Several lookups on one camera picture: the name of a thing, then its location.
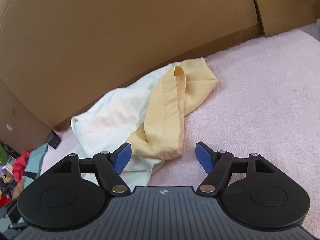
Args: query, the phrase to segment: red object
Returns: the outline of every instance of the red object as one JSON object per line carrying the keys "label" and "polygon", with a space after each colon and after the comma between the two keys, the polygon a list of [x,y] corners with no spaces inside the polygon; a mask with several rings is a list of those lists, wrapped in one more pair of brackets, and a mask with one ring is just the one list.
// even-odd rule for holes
{"label": "red object", "polygon": [[31,152],[24,152],[13,163],[12,174],[13,174],[14,180],[16,182],[19,182],[19,180],[22,179],[22,176],[23,176],[23,173],[24,173],[24,169],[26,168],[26,166],[28,164],[30,153]]}
{"label": "red object", "polygon": [[5,194],[3,194],[0,198],[0,207],[7,205],[11,201],[11,198],[7,198]]}

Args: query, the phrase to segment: yellow cloth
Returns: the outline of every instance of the yellow cloth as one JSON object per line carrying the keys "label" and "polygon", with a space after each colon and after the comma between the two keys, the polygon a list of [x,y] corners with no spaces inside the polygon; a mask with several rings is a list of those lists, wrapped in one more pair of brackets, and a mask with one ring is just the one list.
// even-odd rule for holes
{"label": "yellow cloth", "polygon": [[171,160],[182,155],[184,116],[196,109],[218,83],[203,58],[185,60],[158,82],[144,123],[127,141],[132,155]]}

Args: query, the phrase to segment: white sticker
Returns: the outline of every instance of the white sticker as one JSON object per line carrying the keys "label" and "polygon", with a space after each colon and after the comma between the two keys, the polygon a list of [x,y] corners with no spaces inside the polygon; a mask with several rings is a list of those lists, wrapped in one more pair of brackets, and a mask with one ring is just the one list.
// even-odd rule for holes
{"label": "white sticker", "polygon": [[12,132],[12,127],[10,125],[7,124],[7,129]]}

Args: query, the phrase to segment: green object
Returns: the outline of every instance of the green object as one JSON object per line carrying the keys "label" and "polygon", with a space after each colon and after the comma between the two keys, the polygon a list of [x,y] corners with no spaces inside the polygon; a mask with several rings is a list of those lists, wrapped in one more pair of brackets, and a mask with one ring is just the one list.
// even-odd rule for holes
{"label": "green object", "polygon": [[8,159],[9,155],[7,154],[2,144],[0,144],[0,165],[5,165]]}

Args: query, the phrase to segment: blue gripper pad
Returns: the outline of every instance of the blue gripper pad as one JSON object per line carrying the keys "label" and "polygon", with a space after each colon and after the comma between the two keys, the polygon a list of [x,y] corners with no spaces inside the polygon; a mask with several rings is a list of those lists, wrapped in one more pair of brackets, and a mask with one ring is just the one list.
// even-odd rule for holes
{"label": "blue gripper pad", "polygon": [[207,174],[212,171],[212,157],[199,143],[196,144],[196,158]]}
{"label": "blue gripper pad", "polygon": [[126,165],[131,159],[131,144],[129,143],[121,152],[116,156],[116,161],[113,164],[113,168],[117,174],[121,174]]}

